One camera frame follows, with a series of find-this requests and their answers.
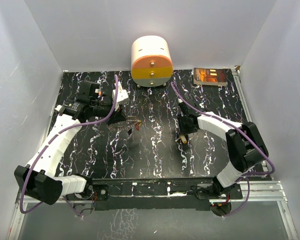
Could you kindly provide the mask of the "yellow key tag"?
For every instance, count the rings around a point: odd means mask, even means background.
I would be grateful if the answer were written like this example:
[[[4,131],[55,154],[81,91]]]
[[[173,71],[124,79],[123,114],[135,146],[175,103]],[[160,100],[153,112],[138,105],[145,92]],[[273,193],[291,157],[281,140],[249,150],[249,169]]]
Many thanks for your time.
[[[189,137],[187,134],[180,134],[175,142],[181,142],[182,144],[187,144],[189,140]]]

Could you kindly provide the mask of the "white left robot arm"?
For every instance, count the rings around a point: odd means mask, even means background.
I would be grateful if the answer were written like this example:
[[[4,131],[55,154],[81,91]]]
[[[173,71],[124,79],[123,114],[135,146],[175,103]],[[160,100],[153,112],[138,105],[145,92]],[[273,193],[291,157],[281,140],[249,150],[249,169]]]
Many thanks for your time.
[[[98,83],[83,81],[78,93],[55,108],[58,115],[47,138],[25,166],[19,165],[14,170],[22,200],[29,196],[53,205],[66,195],[77,194],[83,200],[93,195],[94,188],[88,177],[80,174],[56,177],[55,174],[69,144],[82,127],[101,123],[113,125],[126,120],[122,105],[129,101],[129,95],[117,75],[114,80],[111,95],[102,93]]]

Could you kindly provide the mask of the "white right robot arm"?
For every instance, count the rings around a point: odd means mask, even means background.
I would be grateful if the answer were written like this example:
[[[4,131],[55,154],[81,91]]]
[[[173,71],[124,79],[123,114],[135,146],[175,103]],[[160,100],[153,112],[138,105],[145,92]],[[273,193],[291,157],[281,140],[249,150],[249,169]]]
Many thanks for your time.
[[[225,198],[244,174],[269,156],[260,132],[253,122],[234,122],[218,117],[213,112],[199,114],[193,106],[190,107],[181,99],[178,99],[178,106],[181,110],[177,115],[180,132],[178,139],[183,144],[188,142],[189,135],[198,130],[210,132],[227,144],[229,162],[213,178],[211,185],[192,187],[197,198],[203,196]]]

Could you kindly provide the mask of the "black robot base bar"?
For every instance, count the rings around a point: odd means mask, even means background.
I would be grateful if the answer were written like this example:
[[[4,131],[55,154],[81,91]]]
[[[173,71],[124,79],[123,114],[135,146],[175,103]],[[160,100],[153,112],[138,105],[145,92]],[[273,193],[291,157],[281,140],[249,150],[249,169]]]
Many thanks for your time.
[[[221,187],[212,177],[174,178],[94,178],[93,207],[96,211],[138,209],[195,209],[210,211],[231,201],[241,200],[241,187],[236,183]]]

